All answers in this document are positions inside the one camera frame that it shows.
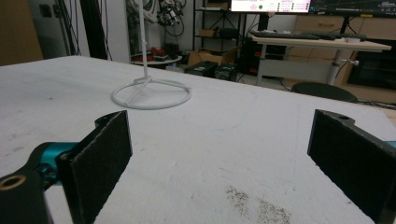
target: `monitor screen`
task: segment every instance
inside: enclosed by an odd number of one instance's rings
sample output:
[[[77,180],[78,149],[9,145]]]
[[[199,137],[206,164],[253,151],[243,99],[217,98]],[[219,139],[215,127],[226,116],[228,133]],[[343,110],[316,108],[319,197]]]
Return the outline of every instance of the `monitor screen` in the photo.
[[[310,2],[311,0],[232,0],[230,10],[249,13],[307,14]]]
[[[395,17],[396,0],[312,0],[309,13],[363,17]]]

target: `standing desk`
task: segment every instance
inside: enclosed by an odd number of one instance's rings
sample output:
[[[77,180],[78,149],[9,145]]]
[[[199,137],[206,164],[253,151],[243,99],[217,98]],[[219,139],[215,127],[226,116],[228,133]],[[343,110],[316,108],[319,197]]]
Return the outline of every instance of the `standing desk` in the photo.
[[[262,81],[262,76],[268,77],[325,77],[327,84],[332,85],[338,73],[341,56],[344,50],[381,52],[391,49],[391,46],[376,44],[370,41],[349,43],[340,40],[307,40],[307,39],[283,39],[283,38],[261,38],[253,37],[253,41],[262,44],[262,56],[260,57],[257,83]],[[281,45],[300,48],[336,49],[334,60],[331,65],[317,63],[297,63],[277,60],[266,60],[265,53],[267,45]]]
[[[96,223],[372,223],[306,151],[315,109],[394,140],[396,128],[380,110],[148,72],[192,87],[192,98],[163,110],[127,110],[134,155]],[[19,169],[43,142],[80,141],[97,118],[124,109],[110,94],[142,76],[138,65],[78,56],[0,67],[0,176]],[[46,197],[55,223],[71,223],[62,187]]]

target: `black keyboard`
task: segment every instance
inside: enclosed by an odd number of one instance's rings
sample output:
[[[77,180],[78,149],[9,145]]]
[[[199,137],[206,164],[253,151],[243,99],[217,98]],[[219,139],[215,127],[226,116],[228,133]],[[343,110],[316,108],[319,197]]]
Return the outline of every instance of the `black keyboard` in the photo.
[[[367,39],[366,35],[358,35],[358,34],[337,34],[337,33],[326,33],[326,32],[302,32],[302,35],[315,35],[320,39],[341,39],[341,38],[357,38],[360,41],[365,41]]]
[[[267,32],[250,32],[250,33],[257,37],[263,37],[263,38],[312,39],[312,40],[320,39],[315,35],[279,34],[279,33],[267,33]]]

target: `circular wire base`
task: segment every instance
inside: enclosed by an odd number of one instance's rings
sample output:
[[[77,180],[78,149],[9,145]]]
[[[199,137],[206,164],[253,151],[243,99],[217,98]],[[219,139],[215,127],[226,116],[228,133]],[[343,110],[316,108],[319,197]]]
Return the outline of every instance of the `circular wire base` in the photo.
[[[178,100],[173,103],[168,103],[168,104],[162,104],[162,105],[136,105],[136,104],[134,104],[133,99],[149,83],[158,83],[158,84],[163,84],[163,85],[167,85],[167,86],[181,88],[187,92],[187,95],[184,98],[182,98],[181,100]],[[141,86],[126,101],[122,101],[117,98],[117,94],[120,91],[122,91],[126,88],[129,88],[129,87],[132,87],[132,86],[136,86],[136,85],[141,85]],[[119,87],[118,89],[114,90],[113,93],[111,94],[111,100],[114,103],[124,106],[124,107],[132,108],[132,109],[140,109],[140,110],[165,109],[165,108],[169,108],[169,107],[173,107],[173,106],[177,106],[177,105],[182,105],[182,104],[186,103],[187,101],[189,101],[190,98],[191,98],[191,88],[190,87],[186,87],[184,84],[176,82],[176,81],[172,81],[172,80],[163,80],[163,79],[153,80],[151,77],[148,77],[148,78],[143,77],[143,78],[136,79],[136,80],[134,80],[133,83],[123,86],[123,87]]]

